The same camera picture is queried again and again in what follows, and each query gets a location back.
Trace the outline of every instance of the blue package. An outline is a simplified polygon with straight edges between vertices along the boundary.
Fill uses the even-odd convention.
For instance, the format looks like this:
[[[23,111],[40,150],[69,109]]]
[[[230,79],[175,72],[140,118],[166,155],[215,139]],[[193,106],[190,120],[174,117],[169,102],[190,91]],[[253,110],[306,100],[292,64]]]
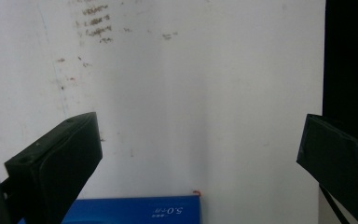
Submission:
[[[200,224],[200,196],[76,200],[63,224]]]

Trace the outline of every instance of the blue object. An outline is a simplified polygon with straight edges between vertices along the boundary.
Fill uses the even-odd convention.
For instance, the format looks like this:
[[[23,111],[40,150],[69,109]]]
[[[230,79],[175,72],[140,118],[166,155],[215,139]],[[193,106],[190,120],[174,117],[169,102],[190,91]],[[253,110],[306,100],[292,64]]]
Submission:
[[[76,200],[63,224],[200,224],[200,197]]]

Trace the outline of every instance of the white surface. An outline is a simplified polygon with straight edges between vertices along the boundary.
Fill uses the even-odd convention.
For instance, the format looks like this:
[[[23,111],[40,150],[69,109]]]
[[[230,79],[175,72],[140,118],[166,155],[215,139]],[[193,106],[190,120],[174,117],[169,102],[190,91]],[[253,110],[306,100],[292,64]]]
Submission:
[[[323,56],[321,0],[2,0],[0,179],[95,110],[104,158],[81,197],[199,189],[206,224],[317,223],[296,153]]]

